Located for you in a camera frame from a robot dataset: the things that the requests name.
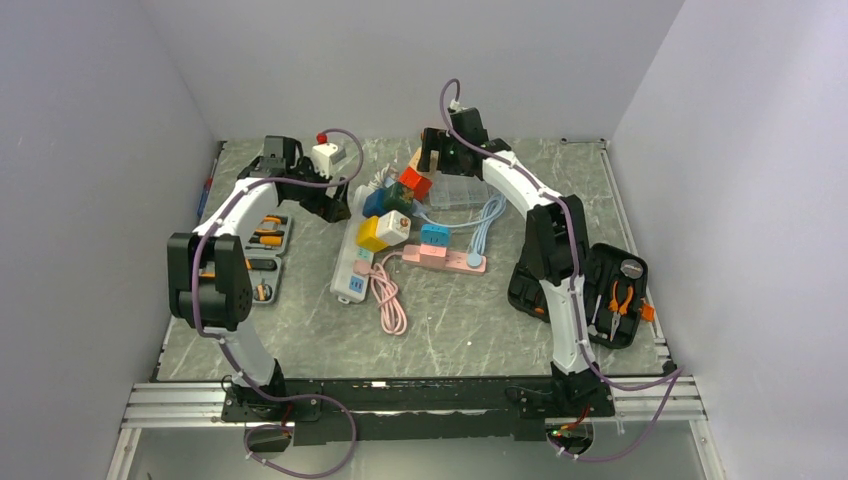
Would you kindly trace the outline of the beige cube socket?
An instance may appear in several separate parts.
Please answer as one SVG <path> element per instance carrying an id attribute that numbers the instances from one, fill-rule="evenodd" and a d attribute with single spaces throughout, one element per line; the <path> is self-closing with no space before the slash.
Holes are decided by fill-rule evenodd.
<path id="1" fill-rule="evenodd" d="M 419 147 L 413 153 L 408 166 L 422 176 L 432 177 L 438 170 L 438 161 L 439 152 L 437 150 L 422 152 L 422 148 Z"/>

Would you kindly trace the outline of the clear plastic organizer box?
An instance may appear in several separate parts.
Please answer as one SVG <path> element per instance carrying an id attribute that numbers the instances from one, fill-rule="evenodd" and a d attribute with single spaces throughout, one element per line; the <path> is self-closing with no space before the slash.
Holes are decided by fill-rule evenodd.
<path id="1" fill-rule="evenodd" d="M 490 198 L 488 185 L 476 177 L 438 172 L 427 196 L 432 209 L 447 210 L 481 206 Z"/>

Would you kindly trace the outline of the blue cube socket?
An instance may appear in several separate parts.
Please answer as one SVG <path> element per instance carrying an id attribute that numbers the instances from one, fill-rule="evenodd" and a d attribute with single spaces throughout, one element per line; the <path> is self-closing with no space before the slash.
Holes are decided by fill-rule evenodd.
<path id="1" fill-rule="evenodd" d="M 378 189 L 369 194 L 363 203 L 363 217 L 368 219 L 371 217 L 381 217 L 387 214 L 390 209 L 386 206 L 386 198 L 386 189 Z"/>

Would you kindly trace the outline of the yellow cube socket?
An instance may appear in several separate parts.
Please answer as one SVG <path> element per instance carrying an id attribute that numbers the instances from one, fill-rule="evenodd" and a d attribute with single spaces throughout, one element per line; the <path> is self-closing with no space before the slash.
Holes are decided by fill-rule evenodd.
<path id="1" fill-rule="evenodd" d="M 362 222 L 356 235 L 358 247 L 371 253 L 377 253 L 389 246 L 379 237 L 377 233 L 378 224 L 379 218 L 377 216 L 372 216 Z"/>

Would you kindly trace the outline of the red cube socket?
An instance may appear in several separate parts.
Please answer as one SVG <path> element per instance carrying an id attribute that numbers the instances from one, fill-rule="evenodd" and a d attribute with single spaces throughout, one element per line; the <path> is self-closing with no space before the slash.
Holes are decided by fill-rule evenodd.
<path id="1" fill-rule="evenodd" d="M 428 195 L 433 181 L 412 167 L 407 167 L 399 176 L 399 182 L 413 192 L 413 198 L 422 202 Z"/>

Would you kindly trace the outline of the white cube socket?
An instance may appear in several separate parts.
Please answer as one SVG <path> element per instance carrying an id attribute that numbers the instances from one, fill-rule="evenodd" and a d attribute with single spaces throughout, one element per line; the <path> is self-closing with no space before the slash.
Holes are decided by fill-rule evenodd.
<path id="1" fill-rule="evenodd" d="M 408 240 L 411 220 L 403 213 L 392 210 L 377 220 L 376 236 L 387 246 L 396 246 Z"/>

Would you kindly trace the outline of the dark green cube socket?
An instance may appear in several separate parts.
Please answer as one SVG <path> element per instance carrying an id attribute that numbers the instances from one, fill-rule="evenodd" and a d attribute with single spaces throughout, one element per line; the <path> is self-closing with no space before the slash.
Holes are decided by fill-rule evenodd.
<path id="1" fill-rule="evenodd" d="M 409 215 L 414 210 L 415 192 L 406 185 L 395 182 L 385 189 L 383 197 L 383 208 L 389 211 L 398 211 Z"/>

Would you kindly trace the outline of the grey tool tray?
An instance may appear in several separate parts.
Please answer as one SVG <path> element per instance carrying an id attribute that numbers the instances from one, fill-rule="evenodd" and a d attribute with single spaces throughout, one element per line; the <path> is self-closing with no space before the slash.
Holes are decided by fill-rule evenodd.
<path id="1" fill-rule="evenodd" d="M 245 246 L 254 304 L 270 305 L 277 301 L 292 224 L 289 216 L 266 215 Z"/>

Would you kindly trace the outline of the white power strip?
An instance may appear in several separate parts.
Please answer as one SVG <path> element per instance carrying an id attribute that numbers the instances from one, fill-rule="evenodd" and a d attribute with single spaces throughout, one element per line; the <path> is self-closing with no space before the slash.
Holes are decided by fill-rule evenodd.
<path id="1" fill-rule="evenodd" d="M 349 206 L 351 217 L 347 220 L 338 257 L 335 262 L 330 292 L 344 304 L 361 303 L 367 295 L 368 272 L 373 265 L 374 254 L 357 244 L 365 200 L 375 192 L 369 185 L 361 185 L 353 192 Z"/>

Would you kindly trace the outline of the light blue plug adapter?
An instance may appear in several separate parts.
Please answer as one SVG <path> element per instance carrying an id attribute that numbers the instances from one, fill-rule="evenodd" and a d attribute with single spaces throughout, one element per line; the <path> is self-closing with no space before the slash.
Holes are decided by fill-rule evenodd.
<path id="1" fill-rule="evenodd" d="M 420 241 L 422 244 L 432 245 L 436 247 L 447 247 L 450 243 L 450 229 L 444 226 L 435 224 L 424 224 L 420 231 Z"/>

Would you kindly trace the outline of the light blue power strip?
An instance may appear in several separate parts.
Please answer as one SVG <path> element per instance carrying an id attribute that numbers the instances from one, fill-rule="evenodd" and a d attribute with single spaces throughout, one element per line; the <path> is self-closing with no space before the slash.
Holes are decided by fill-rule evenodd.
<path id="1" fill-rule="evenodd" d="M 413 215 L 424 221 L 424 224 L 435 224 L 450 229 L 451 235 L 454 230 L 463 228 L 474 228 L 469 246 L 466 251 L 465 266 L 468 268 L 480 268 L 485 260 L 484 253 L 487 244 L 488 232 L 495 220 L 506 210 L 506 199 L 503 194 L 493 194 L 483 205 L 478 217 L 470 222 L 461 224 L 442 224 L 430 219 L 423 208 L 416 207 Z"/>

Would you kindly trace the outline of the pink power strip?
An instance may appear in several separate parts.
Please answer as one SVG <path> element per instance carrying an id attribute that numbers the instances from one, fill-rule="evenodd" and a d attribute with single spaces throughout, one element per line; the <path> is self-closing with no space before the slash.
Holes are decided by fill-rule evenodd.
<path id="1" fill-rule="evenodd" d="M 406 245 L 400 252 L 392 252 L 381 261 L 373 264 L 368 272 L 369 286 L 375 292 L 377 308 L 380 312 L 380 325 L 385 334 L 402 336 L 408 328 L 407 314 L 398 298 L 400 288 L 391 278 L 386 263 L 392 258 L 399 258 L 404 263 L 423 267 L 434 271 L 446 271 L 458 274 L 482 275 L 485 273 L 487 259 L 480 268 L 465 266 L 466 253 L 447 248 L 446 259 L 440 262 L 422 261 L 419 255 L 420 245 Z"/>

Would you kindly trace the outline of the black tool case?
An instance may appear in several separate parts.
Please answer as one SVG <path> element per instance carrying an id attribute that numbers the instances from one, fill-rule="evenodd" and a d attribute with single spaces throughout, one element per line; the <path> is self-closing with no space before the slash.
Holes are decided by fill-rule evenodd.
<path id="1" fill-rule="evenodd" d="M 654 320 L 648 304 L 649 265 L 641 257 L 612 245 L 597 243 L 590 249 L 584 284 L 584 305 L 591 342 L 613 350 L 629 347 L 643 321 Z M 545 323 L 550 312 L 539 281 L 517 265 L 511 276 L 509 304 Z"/>

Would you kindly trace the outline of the pink cube socket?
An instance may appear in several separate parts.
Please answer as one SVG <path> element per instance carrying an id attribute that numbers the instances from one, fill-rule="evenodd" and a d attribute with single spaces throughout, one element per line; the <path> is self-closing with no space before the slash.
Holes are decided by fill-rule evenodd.
<path id="1" fill-rule="evenodd" d="M 419 247 L 419 255 L 422 261 L 440 262 L 446 259 L 447 248 L 444 246 L 422 243 Z"/>

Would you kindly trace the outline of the blue red pen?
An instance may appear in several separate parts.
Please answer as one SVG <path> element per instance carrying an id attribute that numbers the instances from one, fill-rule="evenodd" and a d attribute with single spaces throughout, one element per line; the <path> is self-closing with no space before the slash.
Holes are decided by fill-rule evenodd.
<path id="1" fill-rule="evenodd" d="M 218 165 L 218 159 L 215 158 L 211 163 L 211 167 L 209 169 L 208 175 L 206 176 L 206 179 L 205 179 L 203 186 L 201 188 L 201 194 L 200 194 L 197 209 L 196 209 L 196 216 L 197 216 L 198 219 L 201 219 L 202 216 L 203 216 L 203 212 L 205 210 L 205 206 L 206 206 L 206 203 L 208 201 L 209 193 L 210 193 L 213 181 L 214 181 L 214 176 L 215 176 L 215 172 L 216 172 L 216 169 L 217 169 L 217 165 Z"/>

